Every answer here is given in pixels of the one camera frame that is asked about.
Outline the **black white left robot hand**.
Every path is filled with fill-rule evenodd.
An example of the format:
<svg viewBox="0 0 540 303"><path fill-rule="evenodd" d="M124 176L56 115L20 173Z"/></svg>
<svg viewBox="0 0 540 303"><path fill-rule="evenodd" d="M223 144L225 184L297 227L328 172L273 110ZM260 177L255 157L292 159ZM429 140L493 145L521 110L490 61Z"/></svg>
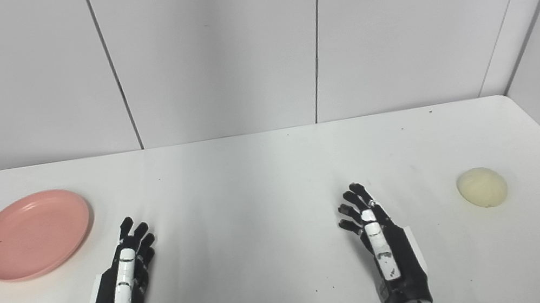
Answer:
<svg viewBox="0 0 540 303"><path fill-rule="evenodd" d="M102 273L95 303L144 303L155 236L146 222L123 219L111 266Z"/></svg>

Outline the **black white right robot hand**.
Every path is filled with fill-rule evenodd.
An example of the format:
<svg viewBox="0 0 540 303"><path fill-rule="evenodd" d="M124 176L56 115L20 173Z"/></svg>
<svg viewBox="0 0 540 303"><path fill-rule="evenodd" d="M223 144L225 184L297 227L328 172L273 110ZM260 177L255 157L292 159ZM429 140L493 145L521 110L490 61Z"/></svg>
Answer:
<svg viewBox="0 0 540 303"><path fill-rule="evenodd" d="M409 230L394 223L366 188L351 183L337 208L338 226L356 235L373 257L381 278L383 303L432 303L429 278Z"/></svg>

